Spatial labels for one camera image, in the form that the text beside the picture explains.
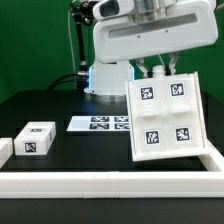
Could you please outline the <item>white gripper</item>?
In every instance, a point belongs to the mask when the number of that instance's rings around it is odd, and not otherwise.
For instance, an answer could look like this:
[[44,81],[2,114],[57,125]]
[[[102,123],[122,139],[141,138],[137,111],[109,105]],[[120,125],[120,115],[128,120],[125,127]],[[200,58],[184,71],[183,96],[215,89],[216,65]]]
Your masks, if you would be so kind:
[[136,59],[148,78],[144,57],[170,53],[168,75],[174,75],[181,50],[212,45],[218,38],[216,0],[134,0],[123,16],[97,20],[95,57],[102,63]]

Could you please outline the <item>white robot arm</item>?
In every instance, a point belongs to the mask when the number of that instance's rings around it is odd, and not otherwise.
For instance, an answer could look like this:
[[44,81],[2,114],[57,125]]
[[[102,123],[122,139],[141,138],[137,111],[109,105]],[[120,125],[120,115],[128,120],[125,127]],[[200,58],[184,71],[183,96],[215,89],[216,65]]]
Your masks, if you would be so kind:
[[212,45],[218,38],[216,0],[100,0],[93,7],[95,60],[85,93],[103,101],[123,101],[134,79],[135,60],[169,54],[175,70],[182,50]]

